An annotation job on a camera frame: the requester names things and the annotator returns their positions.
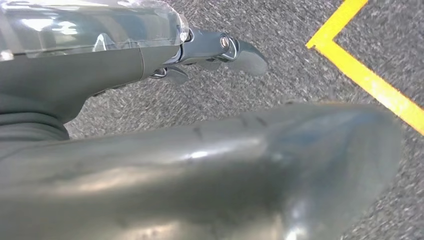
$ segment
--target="gray carpet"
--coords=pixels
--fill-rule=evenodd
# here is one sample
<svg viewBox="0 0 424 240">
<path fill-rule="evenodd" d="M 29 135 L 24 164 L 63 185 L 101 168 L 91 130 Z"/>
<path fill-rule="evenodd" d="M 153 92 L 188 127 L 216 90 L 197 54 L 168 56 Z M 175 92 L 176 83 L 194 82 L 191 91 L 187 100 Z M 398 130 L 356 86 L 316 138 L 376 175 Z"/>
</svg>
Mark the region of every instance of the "gray carpet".
<svg viewBox="0 0 424 240">
<path fill-rule="evenodd" d="M 250 77 L 224 67 L 189 68 L 176 86 L 147 80 L 90 99 L 67 125 L 73 138 L 144 131 L 277 106 L 286 100 L 372 103 L 371 96 L 305 43 L 340 0 L 174 0 L 192 25 L 254 43 L 270 71 Z M 336 40 L 419 105 L 424 105 L 424 2 L 370 0 Z M 347 240 L 424 239 L 424 137 L 405 128 L 404 159 L 392 187 L 346 231 Z"/>
</svg>

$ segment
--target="clear plastic cover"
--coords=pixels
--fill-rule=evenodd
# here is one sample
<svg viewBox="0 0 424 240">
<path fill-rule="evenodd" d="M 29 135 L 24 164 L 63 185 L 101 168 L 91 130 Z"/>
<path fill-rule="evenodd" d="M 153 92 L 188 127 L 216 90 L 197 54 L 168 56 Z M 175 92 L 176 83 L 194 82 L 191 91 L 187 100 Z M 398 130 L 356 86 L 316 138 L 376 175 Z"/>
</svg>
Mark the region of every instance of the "clear plastic cover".
<svg viewBox="0 0 424 240">
<path fill-rule="evenodd" d="M 0 61 L 173 46 L 184 16 L 158 0 L 0 0 Z"/>
</svg>

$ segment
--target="yellow floor marking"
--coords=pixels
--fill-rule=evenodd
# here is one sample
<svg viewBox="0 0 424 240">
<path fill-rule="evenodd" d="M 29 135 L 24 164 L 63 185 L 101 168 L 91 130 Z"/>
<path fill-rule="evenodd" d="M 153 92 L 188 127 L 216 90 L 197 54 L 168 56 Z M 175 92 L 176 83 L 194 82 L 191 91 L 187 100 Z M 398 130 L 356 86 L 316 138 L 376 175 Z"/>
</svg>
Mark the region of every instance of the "yellow floor marking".
<svg viewBox="0 0 424 240">
<path fill-rule="evenodd" d="M 342 73 L 371 96 L 390 109 L 411 127 L 424 135 L 424 109 L 403 95 L 346 50 L 333 41 L 334 37 L 361 10 L 368 0 L 345 0 L 338 10 L 307 42 L 329 59 Z"/>
</svg>

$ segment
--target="shiny gray surface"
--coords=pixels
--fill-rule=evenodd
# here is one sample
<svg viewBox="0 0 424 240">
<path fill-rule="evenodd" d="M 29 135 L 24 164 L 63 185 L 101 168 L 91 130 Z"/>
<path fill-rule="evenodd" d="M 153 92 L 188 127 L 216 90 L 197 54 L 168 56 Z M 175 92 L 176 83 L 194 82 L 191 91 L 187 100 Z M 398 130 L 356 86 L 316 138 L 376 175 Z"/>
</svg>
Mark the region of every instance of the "shiny gray surface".
<svg viewBox="0 0 424 240">
<path fill-rule="evenodd" d="M 178 46 L 189 31 L 187 20 L 158 0 L 0 0 L 0 10 L 2 56 Z"/>
<path fill-rule="evenodd" d="M 293 104 L 36 143 L 0 161 L 0 238 L 336 240 L 393 179 L 400 139 L 372 107 Z"/>
<path fill-rule="evenodd" d="M 187 71 L 174 86 L 148 80 L 89 99 L 67 125 L 88 138 L 216 120 L 298 102 L 379 103 L 306 42 L 343 0 L 167 0 L 199 28 L 253 43 L 269 60 L 265 77 L 228 71 Z M 349 51 L 424 107 L 422 0 L 369 0 L 337 37 Z M 424 136 L 404 124 L 401 167 L 390 189 L 345 232 L 343 240 L 424 239 Z"/>
</svg>

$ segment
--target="yellow tape line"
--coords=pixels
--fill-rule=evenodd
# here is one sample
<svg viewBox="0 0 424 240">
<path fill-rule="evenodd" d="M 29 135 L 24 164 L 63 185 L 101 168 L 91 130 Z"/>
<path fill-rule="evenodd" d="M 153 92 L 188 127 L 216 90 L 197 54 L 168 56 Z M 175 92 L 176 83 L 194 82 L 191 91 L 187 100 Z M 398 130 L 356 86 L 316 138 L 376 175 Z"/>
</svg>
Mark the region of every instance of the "yellow tape line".
<svg viewBox="0 0 424 240">
<path fill-rule="evenodd" d="M 361 10 L 368 0 L 345 0 L 339 9 L 306 44 L 315 47 L 342 73 L 352 79 L 371 96 L 390 109 L 411 127 L 424 135 L 424 109 L 403 95 L 346 50 L 333 41 L 334 37 Z"/>
</svg>

